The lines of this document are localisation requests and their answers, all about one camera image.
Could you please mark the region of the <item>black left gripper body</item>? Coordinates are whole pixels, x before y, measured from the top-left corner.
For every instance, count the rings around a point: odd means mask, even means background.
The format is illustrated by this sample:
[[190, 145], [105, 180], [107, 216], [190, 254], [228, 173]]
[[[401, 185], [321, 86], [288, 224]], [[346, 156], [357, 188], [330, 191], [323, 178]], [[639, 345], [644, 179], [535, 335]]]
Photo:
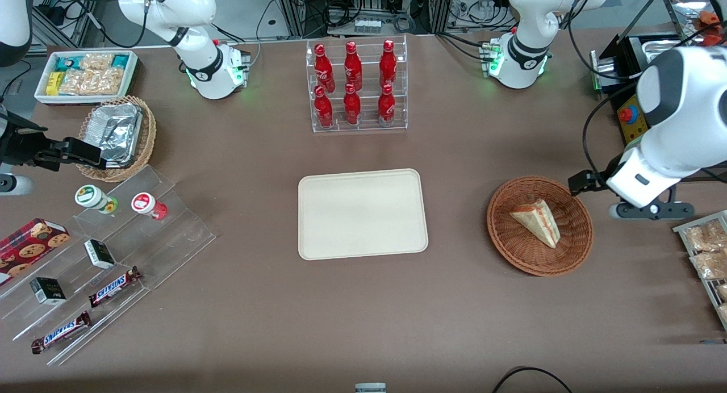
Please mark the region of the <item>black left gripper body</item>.
[[600, 192], [609, 189], [600, 173], [593, 170], [582, 170], [569, 177], [568, 188], [572, 197], [577, 197], [584, 192]]

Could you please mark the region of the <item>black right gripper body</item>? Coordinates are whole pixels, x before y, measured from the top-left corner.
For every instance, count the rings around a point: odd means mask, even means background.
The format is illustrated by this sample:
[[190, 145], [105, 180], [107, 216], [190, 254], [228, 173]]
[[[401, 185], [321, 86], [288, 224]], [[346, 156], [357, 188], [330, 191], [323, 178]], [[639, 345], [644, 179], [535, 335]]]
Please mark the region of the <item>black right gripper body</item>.
[[16, 115], [2, 115], [1, 160], [16, 167], [27, 165], [57, 172], [60, 164], [68, 163], [62, 150], [65, 144], [48, 139], [47, 127], [39, 126]]

